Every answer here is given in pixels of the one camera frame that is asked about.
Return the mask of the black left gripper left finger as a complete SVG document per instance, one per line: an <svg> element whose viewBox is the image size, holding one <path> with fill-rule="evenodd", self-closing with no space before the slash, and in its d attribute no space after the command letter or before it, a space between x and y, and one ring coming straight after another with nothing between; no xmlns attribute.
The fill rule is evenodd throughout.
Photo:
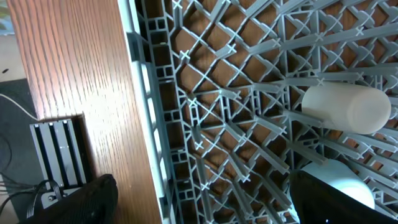
<svg viewBox="0 0 398 224"><path fill-rule="evenodd" d="M34 212L23 223L39 224L105 224L112 223L118 204L114 177L105 174L57 203Z"/></svg>

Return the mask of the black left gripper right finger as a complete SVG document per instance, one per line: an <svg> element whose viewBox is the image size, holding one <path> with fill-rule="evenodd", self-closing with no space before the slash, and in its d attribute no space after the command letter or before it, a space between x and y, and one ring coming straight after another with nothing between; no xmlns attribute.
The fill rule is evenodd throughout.
<svg viewBox="0 0 398 224"><path fill-rule="evenodd" d="M300 223L397 223L302 170L290 175L290 196Z"/></svg>

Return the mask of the light blue bowl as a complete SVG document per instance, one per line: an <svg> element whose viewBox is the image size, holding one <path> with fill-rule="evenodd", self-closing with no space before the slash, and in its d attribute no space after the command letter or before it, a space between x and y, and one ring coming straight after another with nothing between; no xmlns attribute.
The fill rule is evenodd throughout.
<svg viewBox="0 0 398 224"><path fill-rule="evenodd" d="M353 223L378 223L383 220L384 215L375 211L375 201L370 188L344 163L329 159L323 165L311 162L301 170L372 210L370 213L364 212L362 218Z"/></svg>

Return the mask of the cream white cup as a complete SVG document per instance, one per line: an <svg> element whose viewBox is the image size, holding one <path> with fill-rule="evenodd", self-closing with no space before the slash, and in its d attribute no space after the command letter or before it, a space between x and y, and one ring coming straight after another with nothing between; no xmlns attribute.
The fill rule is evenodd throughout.
<svg viewBox="0 0 398 224"><path fill-rule="evenodd" d="M383 91L349 83L311 86L302 99L302 113L322 120L324 128L349 133L375 133L388 122L391 110Z"/></svg>

